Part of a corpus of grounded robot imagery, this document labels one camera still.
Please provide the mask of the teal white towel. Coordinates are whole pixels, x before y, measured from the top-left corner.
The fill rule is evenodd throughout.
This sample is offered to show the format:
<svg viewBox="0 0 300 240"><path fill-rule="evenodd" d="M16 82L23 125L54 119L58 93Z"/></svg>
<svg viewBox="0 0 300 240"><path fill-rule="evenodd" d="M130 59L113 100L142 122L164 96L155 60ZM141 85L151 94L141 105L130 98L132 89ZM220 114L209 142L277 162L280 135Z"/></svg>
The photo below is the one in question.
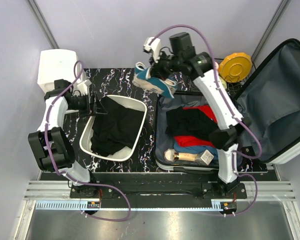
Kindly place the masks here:
<svg viewBox="0 0 300 240"><path fill-rule="evenodd" d="M173 99L178 88L177 83L171 79L164 80L151 76L151 67L146 67L142 62L137 62L134 67L134 76L132 84L165 98Z"/></svg>

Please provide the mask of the black garment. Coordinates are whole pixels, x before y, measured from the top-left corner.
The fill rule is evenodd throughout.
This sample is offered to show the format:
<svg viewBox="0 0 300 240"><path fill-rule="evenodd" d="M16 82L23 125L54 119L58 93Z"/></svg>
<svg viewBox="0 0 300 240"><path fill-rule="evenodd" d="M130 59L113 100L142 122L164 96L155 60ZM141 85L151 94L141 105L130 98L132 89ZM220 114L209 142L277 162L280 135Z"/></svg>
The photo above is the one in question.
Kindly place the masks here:
<svg viewBox="0 0 300 240"><path fill-rule="evenodd" d="M139 135L144 112L125 107L108 96L100 102L107 114L97 114L92 126L91 151L102 157L113 155L124 147L133 148Z"/></svg>
<svg viewBox="0 0 300 240"><path fill-rule="evenodd" d="M178 107L166 112L165 133L174 137L191 136L208 141L218 129L217 119L208 105Z"/></svg>

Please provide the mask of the white plastic basin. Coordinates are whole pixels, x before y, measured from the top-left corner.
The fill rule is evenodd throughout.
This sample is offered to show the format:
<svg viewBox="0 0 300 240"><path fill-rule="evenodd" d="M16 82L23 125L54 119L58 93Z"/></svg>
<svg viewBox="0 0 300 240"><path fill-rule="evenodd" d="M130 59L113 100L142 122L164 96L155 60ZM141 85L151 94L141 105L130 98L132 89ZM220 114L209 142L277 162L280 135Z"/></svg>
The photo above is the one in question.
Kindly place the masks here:
<svg viewBox="0 0 300 240"><path fill-rule="evenodd" d="M89 118L79 146L93 157L124 162L136 149L147 106L140 100L120 95L107 95L101 103L107 113Z"/></svg>

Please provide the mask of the red cloth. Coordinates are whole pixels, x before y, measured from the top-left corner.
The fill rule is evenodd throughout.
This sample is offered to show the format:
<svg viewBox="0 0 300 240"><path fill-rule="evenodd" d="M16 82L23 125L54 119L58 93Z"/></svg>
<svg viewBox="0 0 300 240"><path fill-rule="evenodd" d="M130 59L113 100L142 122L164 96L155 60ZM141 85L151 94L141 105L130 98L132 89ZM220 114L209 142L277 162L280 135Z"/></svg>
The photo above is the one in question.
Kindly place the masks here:
<svg viewBox="0 0 300 240"><path fill-rule="evenodd" d="M183 109L186 111L192 109L198 109L201 112L203 112L208 118L210 118L212 121L217 123L217 119L209 105L183 107ZM210 141L203 140L192 135L179 135L179 136L175 136L174 139L180 147L193 147L193 146L214 147L214 145Z"/></svg>

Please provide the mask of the blue cloth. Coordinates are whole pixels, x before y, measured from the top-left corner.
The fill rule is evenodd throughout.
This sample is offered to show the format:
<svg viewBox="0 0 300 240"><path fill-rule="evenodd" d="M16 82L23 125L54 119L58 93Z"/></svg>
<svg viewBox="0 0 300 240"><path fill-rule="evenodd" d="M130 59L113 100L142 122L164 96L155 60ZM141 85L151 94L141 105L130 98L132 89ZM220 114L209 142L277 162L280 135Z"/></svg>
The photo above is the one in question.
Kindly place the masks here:
<svg viewBox="0 0 300 240"><path fill-rule="evenodd" d="M180 146L177 142L174 143L173 148L178 153L189 153L189 154L200 154L205 150L208 150L211 154L213 154L214 161L218 160L218 151L216 148L207 145L194 145L194 146Z"/></svg>

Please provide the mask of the black white space suitcase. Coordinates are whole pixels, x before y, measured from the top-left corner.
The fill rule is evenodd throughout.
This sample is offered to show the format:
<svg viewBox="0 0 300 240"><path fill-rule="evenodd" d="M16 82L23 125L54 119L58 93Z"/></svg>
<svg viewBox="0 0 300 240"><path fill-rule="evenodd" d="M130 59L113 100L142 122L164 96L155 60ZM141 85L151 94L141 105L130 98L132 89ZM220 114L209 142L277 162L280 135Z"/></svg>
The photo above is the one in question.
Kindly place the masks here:
<svg viewBox="0 0 300 240"><path fill-rule="evenodd" d="M238 169L250 161L254 172L261 164L285 164L300 154L300 41L279 44L234 96L242 122L212 136L218 143L238 144Z"/></svg>

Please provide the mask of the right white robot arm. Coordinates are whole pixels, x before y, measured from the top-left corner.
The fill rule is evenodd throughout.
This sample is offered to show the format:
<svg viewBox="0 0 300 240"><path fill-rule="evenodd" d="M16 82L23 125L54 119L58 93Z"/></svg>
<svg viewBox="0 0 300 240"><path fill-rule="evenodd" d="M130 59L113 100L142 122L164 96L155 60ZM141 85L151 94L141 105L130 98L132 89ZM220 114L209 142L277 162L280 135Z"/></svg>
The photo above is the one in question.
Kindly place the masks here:
<svg viewBox="0 0 300 240"><path fill-rule="evenodd" d="M188 76L201 91L213 111L218 127L208 134L209 141L218 152L217 192L222 198L229 198L239 185L237 171L238 138L248 130L244 118L237 110L223 87L212 52L196 53L191 37L187 32L180 32L170 38L171 56L162 53L162 44L158 36L149 37L143 45L151 53L151 69L147 77L161 80L172 72L181 72Z"/></svg>

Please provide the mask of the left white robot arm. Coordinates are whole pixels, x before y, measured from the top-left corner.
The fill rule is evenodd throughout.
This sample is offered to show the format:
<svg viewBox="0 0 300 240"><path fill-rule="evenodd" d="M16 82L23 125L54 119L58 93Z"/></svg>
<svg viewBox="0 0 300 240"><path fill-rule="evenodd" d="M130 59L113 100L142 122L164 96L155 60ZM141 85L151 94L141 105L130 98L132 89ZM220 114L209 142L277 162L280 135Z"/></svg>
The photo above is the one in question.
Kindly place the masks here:
<svg viewBox="0 0 300 240"><path fill-rule="evenodd" d="M64 79L54 81L54 89L44 96L45 112L37 131L28 135L28 143L39 169L56 173L81 186L87 198L98 193L91 172L76 160L75 151L67 138L63 123L66 111L78 111L84 116L106 115L107 111L95 92L74 95L73 84Z"/></svg>

